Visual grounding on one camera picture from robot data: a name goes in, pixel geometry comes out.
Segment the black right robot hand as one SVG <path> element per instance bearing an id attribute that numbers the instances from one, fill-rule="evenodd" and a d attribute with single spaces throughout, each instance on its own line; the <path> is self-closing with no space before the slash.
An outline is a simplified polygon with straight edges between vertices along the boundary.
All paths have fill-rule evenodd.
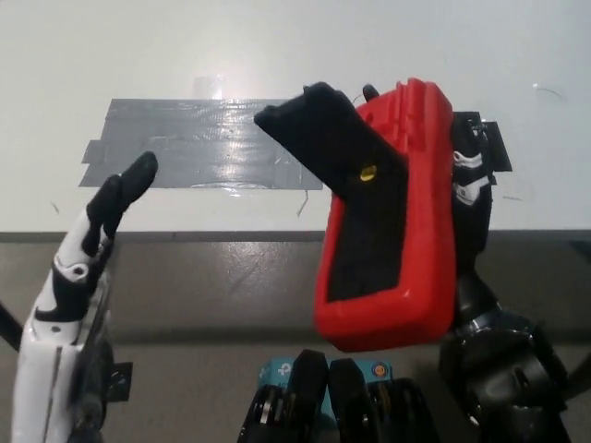
<path id="1" fill-rule="evenodd" d="M 401 344 L 434 341 L 454 320 L 460 280 L 486 246 L 498 128 L 455 112 L 440 89 L 412 79 L 387 93 L 367 85 L 359 109 L 377 181 L 326 245 L 328 300 L 364 313 L 363 326 Z"/>

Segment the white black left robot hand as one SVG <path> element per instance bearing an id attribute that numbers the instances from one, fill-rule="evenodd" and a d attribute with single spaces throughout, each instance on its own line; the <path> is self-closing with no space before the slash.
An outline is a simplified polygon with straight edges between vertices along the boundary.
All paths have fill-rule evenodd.
<path id="1" fill-rule="evenodd" d="M 18 347 L 10 441 L 103 441 L 115 369 L 108 262 L 124 214 L 158 167 L 146 151 L 104 181 L 55 251 L 24 323 L 1 328 Z"/>

